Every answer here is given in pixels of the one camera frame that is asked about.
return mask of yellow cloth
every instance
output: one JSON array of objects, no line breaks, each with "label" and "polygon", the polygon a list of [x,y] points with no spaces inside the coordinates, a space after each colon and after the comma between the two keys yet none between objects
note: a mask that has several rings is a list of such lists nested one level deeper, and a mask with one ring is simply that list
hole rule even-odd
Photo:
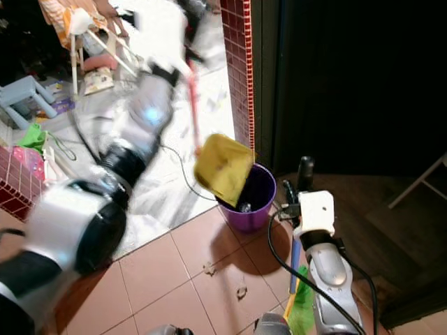
[{"label": "yellow cloth", "polygon": [[251,150],[226,137],[208,137],[194,165],[197,182],[218,198],[236,206],[254,158]]},{"label": "yellow cloth", "polygon": [[92,0],[38,0],[43,17],[56,31],[57,37],[66,49],[70,49],[71,41],[68,35],[71,13],[76,8],[84,8],[93,18],[98,28],[106,27],[107,21],[100,16]]}]

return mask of red tile wall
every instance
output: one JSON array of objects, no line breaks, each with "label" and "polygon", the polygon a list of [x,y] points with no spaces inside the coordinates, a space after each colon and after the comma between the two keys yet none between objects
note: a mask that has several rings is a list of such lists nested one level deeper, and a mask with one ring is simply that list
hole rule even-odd
[{"label": "red tile wall", "polygon": [[6,148],[0,147],[0,208],[21,221],[45,186]]},{"label": "red tile wall", "polygon": [[235,137],[254,150],[250,0],[221,0]]}]

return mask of pink cushion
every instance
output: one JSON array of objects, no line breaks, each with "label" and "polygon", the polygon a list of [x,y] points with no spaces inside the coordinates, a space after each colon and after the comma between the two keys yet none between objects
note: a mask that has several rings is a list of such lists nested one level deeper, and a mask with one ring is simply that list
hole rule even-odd
[{"label": "pink cushion", "polygon": [[84,61],[84,71],[88,72],[95,68],[101,68],[107,66],[110,70],[116,70],[118,62],[115,58],[109,54],[100,54],[99,56],[93,56]]}]

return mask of purple trash bin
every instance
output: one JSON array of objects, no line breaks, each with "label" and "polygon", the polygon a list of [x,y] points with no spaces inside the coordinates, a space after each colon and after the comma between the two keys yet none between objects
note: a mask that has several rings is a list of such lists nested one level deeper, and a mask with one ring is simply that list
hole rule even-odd
[{"label": "purple trash bin", "polygon": [[[265,167],[254,164],[245,182],[236,208],[217,198],[217,202],[228,223],[241,232],[255,232],[261,229],[268,219],[268,213],[277,194],[277,183]],[[251,205],[249,213],[237,211],[240,204]]]}]

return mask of wooden floor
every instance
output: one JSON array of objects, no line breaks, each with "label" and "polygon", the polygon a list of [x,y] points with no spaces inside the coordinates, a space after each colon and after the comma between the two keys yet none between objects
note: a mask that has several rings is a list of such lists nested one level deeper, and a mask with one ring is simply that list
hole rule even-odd
[{"label": "wooden floor", "polygon": [[[280,203],[286,202],[283,179],[294,184],[296,174],[278,178]],[[381,308],[434,278],[447,278],[447,202],[420,185],[394,209],[387,206],[412,181],[335,174],[314,177],[316,190],[334,195],[336,236],[343,239],[351,259],[373,277]],[[354,275],[353,289],[368,304],[369,288],[359,274]]]}]

